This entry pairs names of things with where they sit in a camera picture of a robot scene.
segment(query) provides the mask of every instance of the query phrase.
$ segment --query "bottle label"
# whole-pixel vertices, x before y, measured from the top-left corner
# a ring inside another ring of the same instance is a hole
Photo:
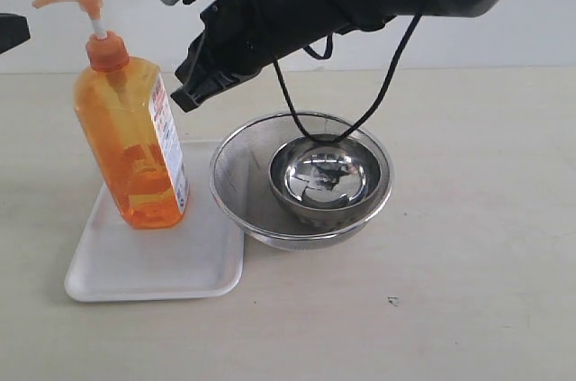
[[[168,175],[176,193],[176,201],[178,202],[180,213],[182,213],[188,202],[189,182],[186,176],[184,156],[178,133],[176,132],[174,116],[168,102],[168,94],[164,87],[164,81],[159,74],[152,88],[148,108],[154,123],[160,150],[166,162]]]

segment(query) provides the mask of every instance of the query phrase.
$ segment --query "orange soap bottle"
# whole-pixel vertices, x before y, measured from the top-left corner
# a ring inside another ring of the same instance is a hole
[[[179,223],[189,182],[160,68],[128,54],[104,29],[102,0],[36,0],[36,8],[75,1],[94,34],[86,44],[90,67],[75,87],[76,116],[122,218],[135,229]]]

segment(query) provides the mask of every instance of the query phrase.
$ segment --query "white wall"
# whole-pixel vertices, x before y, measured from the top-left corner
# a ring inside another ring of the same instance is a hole
[[[0,12],[29,18],[33,41],[4,54],[1,72],[77,71],[86,65],[84,44],[90,33],[86,16],[74,4],[36,10],[32,0],[0,0]],[[167,7],[159,0],[105,0],[103,17],[134,55],[173,70],[185,57],[190,40],[202,28],[204,5]],[[417,29],[403,67],[576,64],[576,1],[505,0],[475,20],[426,19]],[[330,62],[298,52],[284,59],[287,69],[383,68],[408,20],[385,31],[337,37]]]

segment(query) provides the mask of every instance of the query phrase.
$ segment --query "bowl rim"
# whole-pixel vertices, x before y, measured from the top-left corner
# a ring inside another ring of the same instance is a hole
[[[327,118],[327,119],[333,120],[335,122],[340,122],[344,125],[347,125],[348,127],[352,126],[352,123],[350,121],[343,119],[341,117],[335,116],[333,114],[329,114],[329,113],[321,113],[321,112],[316,112],[316,111],[298,111],[296,114],[298,116],[311,116],[311,117]],[[222,201],[220,195],[218,194],[218,191],[216,190],[215,175],[216,175],[216,164],[218,163],[218,159],[219,159],[221,153],[224,151],[224,149],[240,133],[242,133],[246,129],[248,129],[248,128],[256,125],[256,124],[259,124],[261,122],[273,120],[275,118],[282,118],[282,117],[286,117],[286,116],[292,118],[291,113],[286,112],[286,111],[261,115],[261,116],[254,118],[248,122],[245,122],[243,125],[238,127],[235,131],[231,132],[220,143],[218,148],[212,154],[211,162],[210,162],[210,170],[211,170],[210,190],[211,190],[212,197],[214,198],[216,204],[220,207],[220,209],[233,222],[235,222],[240,228],[244,229],[246,232],[255,233],[255,234],[258,234],[260,236],[266,237],[268,239],[273,239],[273,240],[297,240],[297,241],[327,240],[327,239],[333,239],[335,237],[338,237],[342,234],[349,233],[351,231],[355,231],[356,229],[365,226],[369,221],[371,221],[383,209],[383,207],[386,205],[386,203],[390,199],[390,196],[392,194],[392,189],[393,189],[394,183],[395,183],[395,172],[394,172],[394,166],[392,164],[392,159],[390,157],[390,154],[388,153],[388,150],[386,148],[384,148],[384,146],[378,140],[378,138],[374,137],[369,131],[367,131],[366,129],[363,129],[363,128],[358,128],[355,132],[360,132],[364,136],[367,136],[372,142],[374,142],[376,147],[378,149],[380,149],[380,151],[384,155],[386,162],[388,164],[389,177],[388,177],[388,186],[386,187],[386,190],[384,191],[384,194],[382,195],[382,199],[380,200],[380,202],[375,204],[373,206],[373,208],[369,211],[369,213],[366,216],[364,216],[362,219],[359,219],[353,223],[348,224],[347,226],[345,226],[343,228],[340,228],[340,229],[337,229],[334,231],[320,232],[320,233],[309,234],[309,235],[290,235],[290,234],[284,234],[284,233],[279,233],[279,232],[272,232],[272,231],[265,230],[265,229],[259,228],[257,226],[254,226],[253,224],[245,221],[244,219],[242,219],[242,218],[238,217],[236,214],[234,214],[228,208],[228,206],[225,205],[225,203]]]
[[[359,207],[360,205],[366,205],[367,203],[373,201],[373,199],[376,197],[376,195],[378,194],[378,190],[377,187],[378,185],[380,185],[382,183],[382,181],[384,180],[383,177],[383,167],[382,164],[380,162],[378,162],[378,170],[379,170],[379,176],[378,176],[378,181],[376,182],[376,188],[372,191],[371,194],[369,194],[366,198],[360,200],[359,203],[356,204],[352,204],[352,205],[347,205],[346,207],[340,207],[340,208],[332,208],[332,209],[321,209],[321,208],[316,208],[316,207],[309,207],[307,205],[303,205],[303,204],[298,204],[296,202],[294,202],[292,199],[287,198],[286,196],[284,196],[282,194],[282,192],[280,191],[280,189],[278,187],[276,187],[276,184],[274,182],[274,179],[272,178],[272,166],[274,164],[275,159],[278,157],[278,155],[280,154],[280,152],[282,150],[284,150],[288,145],[290,145],[291,143],[298,141],[298,140],[303,140],[305,139],[304,136],[301,136],[300,138],[296,138],[292,141],[288,141],[285,144],[283,144],[282,147],[280,147],[280,149],[278,149],[274,155],[270,158],[269,163],[268,163],[268,184],[272,187],[272,191],[274,192],[274,194],[276,196],[280,196],[283,199],[283,202],[286,202],[290,205],[293,205],[294,207],[298,207],[301,208],[303,211],[307,211],[310,213],[319,213],[319,212],[330,212],[330,213],[345,213],[346,211],[352,211],[354,209],[356,209],[357,207]],[[375,155],[370,151],[370,149],[368,149],[368,147],[366,147],[362,142],[360,142],[359,140],[353,140],[355,142],[357,142],[358,144],[360,144],[364,149],[368,150],[368,152],[376,159]]]

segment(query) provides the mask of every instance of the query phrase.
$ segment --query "stainless steel bowl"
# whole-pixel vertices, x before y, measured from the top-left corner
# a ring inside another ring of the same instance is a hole
[[[329,140],[332,134],[319,138]],[[278,150],[268,178],[278,202],[298,220],[337,229],[378,201],[381,180],[388,176],[378,158],[357,140],[322,145],[302,137]]]
[[[301,112],[299,116],[308,131],[316,135],[340,134],[351,125],[324,113]],[[322,249],[348,240],[383,209],[392,190],[393,168],[388,152],[374,136],[358,130],[350,140],[368,149],[380,169],[377,187],[372,195],[364,197],[369,207],[337,225],[298,220],[276,198],[269,169],[276,153],[301,137],[289,113],[275,113],[237,129],[221,143],[211,161],[211,190],[222,211],[246,234],[278,249]]]

